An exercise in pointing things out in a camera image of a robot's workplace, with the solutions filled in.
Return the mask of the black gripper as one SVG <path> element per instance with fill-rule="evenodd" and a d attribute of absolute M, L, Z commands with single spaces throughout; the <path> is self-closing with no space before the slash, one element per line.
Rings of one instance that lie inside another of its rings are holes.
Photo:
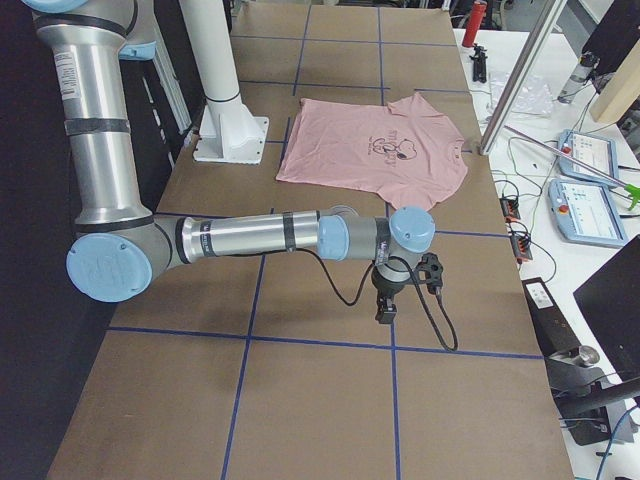
<path fill-rule="evenodd" d="M 389 279 L 381 273 L 378 267 L 374 267 L 371 280 L 377 291 L 376 321 L 378 323 L 393 323 L 397 314 L 397 307 L 393 299 L 407 284 L 407 276 L 400 279 Z"/>

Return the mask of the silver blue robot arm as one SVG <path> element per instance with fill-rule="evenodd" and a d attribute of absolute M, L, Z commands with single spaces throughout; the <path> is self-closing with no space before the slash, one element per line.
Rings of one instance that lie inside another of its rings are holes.
<path fill-rule="evenodd" d="M 320 263 L 365 260 L 376 318 L 391 323 L 405 286 L 439 294 L 429 250 L 432 217 L 404 207 L 389 218 L 353 209 L 194 219 L 156 215 L 140 199 L 120 63 L 155 54 L 149 1 L 33 1 L 38 37 L 54 55 L 82 209 L 66 268 L 78 290 L 102 302 L 142 293 L 165 271 L 212 257 L 304 251 Z"/>

